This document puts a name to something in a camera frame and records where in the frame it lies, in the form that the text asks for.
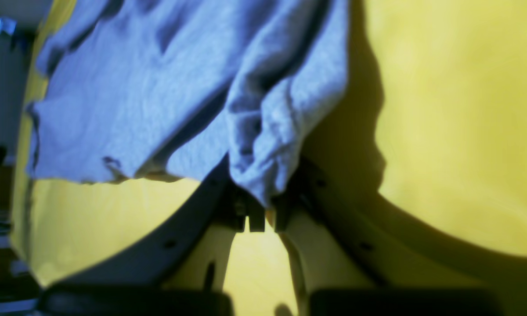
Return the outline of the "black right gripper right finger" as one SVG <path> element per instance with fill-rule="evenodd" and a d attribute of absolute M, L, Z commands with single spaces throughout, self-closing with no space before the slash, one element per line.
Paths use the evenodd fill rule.
<path fill-rule="evenodd" d="M 302 158 L 275 199 L 302 316 L 527 316 L 527 258 L 350 189 L 356 204 L 325 168 Z"/>

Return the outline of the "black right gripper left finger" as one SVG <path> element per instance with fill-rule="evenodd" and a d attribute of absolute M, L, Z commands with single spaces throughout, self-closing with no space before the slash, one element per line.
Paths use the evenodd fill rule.
<path fill-rule="evenodd" d="M 223 292 L 244 220 L 264 231 L 261 206 L 234 184 L 226 154 L 191 196 L 147 236 L 49 286 L 39 316 L 232 316 Z"/>

